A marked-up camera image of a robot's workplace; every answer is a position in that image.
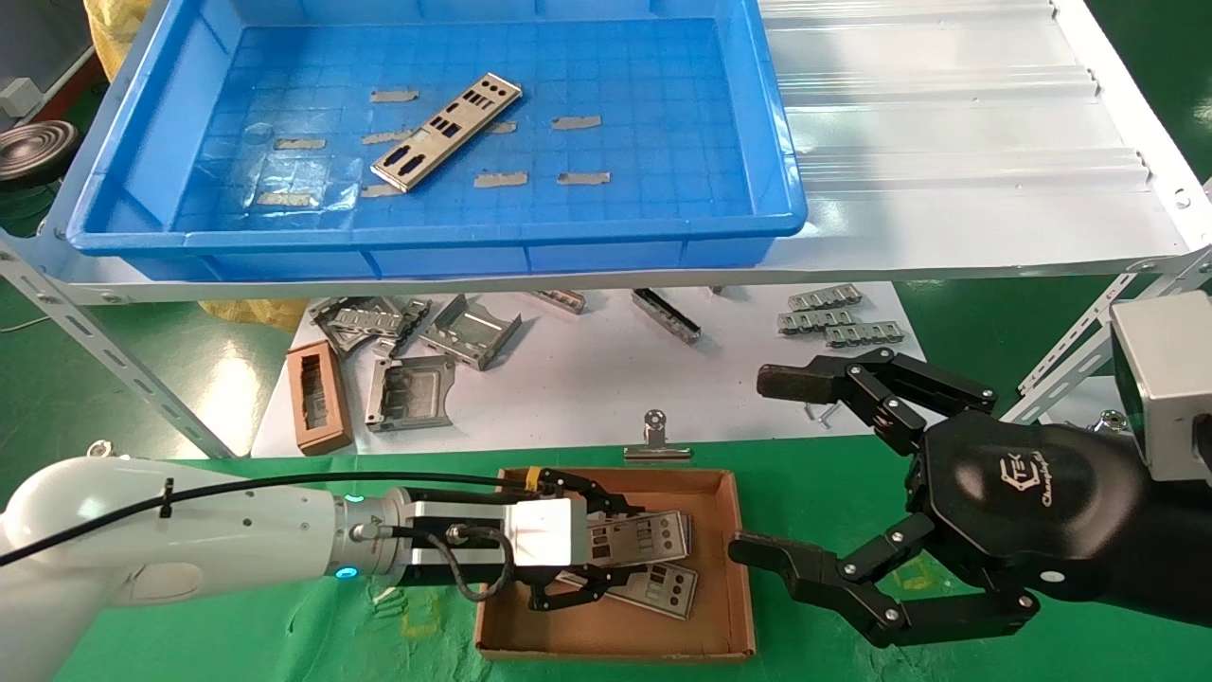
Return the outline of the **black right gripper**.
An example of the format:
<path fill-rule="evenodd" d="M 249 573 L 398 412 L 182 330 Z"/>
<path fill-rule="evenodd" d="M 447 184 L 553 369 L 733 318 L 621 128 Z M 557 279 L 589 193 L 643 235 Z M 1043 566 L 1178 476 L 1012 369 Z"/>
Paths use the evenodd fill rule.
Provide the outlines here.
<path fill-rule="evenodd" d="M 755 388 L 847 406 L 898 455 L 917 454 L 911 506 L 926 515 L 848 556 L 749 531 L 727 548 L 730 561 L 771 571 L 791 601 L 839 614 L 876 648 L 1007 637 L 1040 611 L 1025 590 L 1210 625 L 1210 487 L 1151 478 L 1130 437 L 999 422 L 988 415 L 994 389 L 886 346 L 766 363 Z M 950 419 L 927 428 L 914 405 Z M 880 591 L 926 548 L 981 592 L 897 601 Z"/>

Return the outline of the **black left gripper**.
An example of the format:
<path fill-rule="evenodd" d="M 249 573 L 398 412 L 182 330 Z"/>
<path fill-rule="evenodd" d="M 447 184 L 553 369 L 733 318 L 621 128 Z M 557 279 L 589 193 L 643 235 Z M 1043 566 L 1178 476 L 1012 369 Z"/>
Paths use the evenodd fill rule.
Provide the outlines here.
<path fill-rule="evenodd" d="M 605 517 L 633 517 L 639 506 L 623 494 L 606 491 L 598 480 L 562 470 L 541 469 L 541 493 L 579 497 L 587 512 Z M 501 591 L 515 580 L 516 558 L 511 541 L 498 523 L 475 525 L 458 521 L 446 526 L 438 518 L 421 521 L 407 528 L 407 583 L 415 586 L 451 585 L 459 591 Z M 548 586 L 567 571 L 584 584 L 574 591 L 548 594 Z M 600 564 L 528 566 L 528 609 L 553 612 L 600 601 L 610 588 L 623 586 L 633 575 L 633 566 L 605 568 Z"/>

